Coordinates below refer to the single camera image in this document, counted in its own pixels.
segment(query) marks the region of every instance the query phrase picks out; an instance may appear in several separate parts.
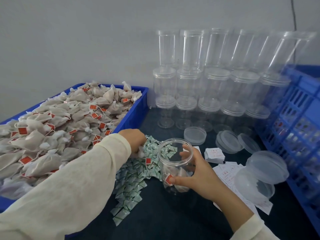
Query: sleeve cuff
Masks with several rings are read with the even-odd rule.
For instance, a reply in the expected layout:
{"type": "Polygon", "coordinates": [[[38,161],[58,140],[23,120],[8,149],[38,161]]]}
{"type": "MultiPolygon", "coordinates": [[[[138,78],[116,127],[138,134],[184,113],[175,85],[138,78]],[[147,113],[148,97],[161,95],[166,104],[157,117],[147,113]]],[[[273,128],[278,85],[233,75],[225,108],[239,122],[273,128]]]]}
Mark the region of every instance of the sleeve cuff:
{"type": "Polygon", "coordinates": [[[232,236],[230,240],[252,239],[262,230],[264,221],[254,214],[246,223],[244,223],[232,236]]]}
{"type": "Polygon", "coordinates": [[[110,153],[117,171],[131,155],[131,146],[129,142],[118,133],[104,137],[103,140],[95,144],[94,147],[103,147],[110,153]]]}

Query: table surface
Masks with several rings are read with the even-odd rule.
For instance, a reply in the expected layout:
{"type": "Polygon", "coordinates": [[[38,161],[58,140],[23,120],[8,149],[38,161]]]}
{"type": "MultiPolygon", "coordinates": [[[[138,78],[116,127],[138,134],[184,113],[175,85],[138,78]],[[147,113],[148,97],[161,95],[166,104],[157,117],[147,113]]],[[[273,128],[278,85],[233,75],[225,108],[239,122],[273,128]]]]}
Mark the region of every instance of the table surface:
{"type": "MultiPolygon", "coordinates": [[[[151,109],[140,130],[146,135],[163,141],[183,138],[183,130],[173,126],[162,129],[157,126],[158,111],[151,109]]],[[[206,148],[215,148],[216,133],[207,133],[206,141],[200,145],[202,156],[206,148]]],[[[265,150],[259,138],[256,139],[265,150]]],[[[225,161],[246,164],[250,153],[242,150],[226,154],[225,161]]],[[[72,240],[98,239],[230,239],[232,231],[222,212],[212,202],[190,190],[183,197],[167,193],[162,182],[156,178],[145,180],[147,187],[141,192],[142,201],[118,225],[114,224],[110,210],[118,203],[112,195],[105,208],[84,230],[70,238],[72,240]]],[[[275,194],[270,199],[274,204],[270,215],[258,213],[267,227],[281,240],[320,239],[309,219],[299,205],[286,182],[275,185],[275,194]]]]}

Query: pile of desiccant packets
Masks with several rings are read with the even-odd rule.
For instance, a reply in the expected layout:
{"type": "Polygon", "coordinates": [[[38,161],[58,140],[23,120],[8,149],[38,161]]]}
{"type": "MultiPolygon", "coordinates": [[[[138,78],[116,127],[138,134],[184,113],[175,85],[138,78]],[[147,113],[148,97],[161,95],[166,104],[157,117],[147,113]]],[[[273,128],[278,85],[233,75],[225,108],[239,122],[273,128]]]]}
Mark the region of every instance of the pile of desiccant packets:
{"type": "MultiPolygon", "coordinates": [[[[115,187],[112,193],[115,194],[119,203],[111,210],[116,226],[142,200],[141,190],[147,186],[144,179],[155,177],[162,181],[157,157],[160,141],[152,136],[146,136],[146,138],[147,141],[143,147],[144,158],[129,158],[116,173],[115,187]]],[[[166,159],[171,158],[176,152],[177,148],[171,145],[162,149],[162,154],[166,155],[166,159]]]]}

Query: gray wall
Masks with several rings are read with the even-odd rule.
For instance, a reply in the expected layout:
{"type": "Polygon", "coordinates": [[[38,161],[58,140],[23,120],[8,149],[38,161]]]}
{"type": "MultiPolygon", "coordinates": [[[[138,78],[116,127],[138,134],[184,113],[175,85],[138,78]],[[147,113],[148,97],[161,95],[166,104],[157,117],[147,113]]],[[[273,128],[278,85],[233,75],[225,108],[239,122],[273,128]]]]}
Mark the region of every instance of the gray wall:
{"type": "MultiPolygon", "coordinates": [[[[319,31],[320,0],[295,3],[298,30],[319,31]]],[[[293,30],[290,0],[0,0],[0,121],[76,83],[152,88],[155,30],[209,27],[293,30]]]]}

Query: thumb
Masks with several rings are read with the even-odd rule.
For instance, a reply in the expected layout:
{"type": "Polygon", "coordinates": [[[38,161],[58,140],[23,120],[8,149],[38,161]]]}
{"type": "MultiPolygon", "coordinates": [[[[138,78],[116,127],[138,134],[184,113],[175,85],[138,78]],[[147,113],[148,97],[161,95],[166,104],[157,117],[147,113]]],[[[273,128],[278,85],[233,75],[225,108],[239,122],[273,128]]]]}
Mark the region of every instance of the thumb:
{"type": "Polygon", "coordinates": [[[185,186],[188,188],[192,188],[193,178],[192,177],[172,177],[170,178],[170,182],[174,185],[185,186]]]}

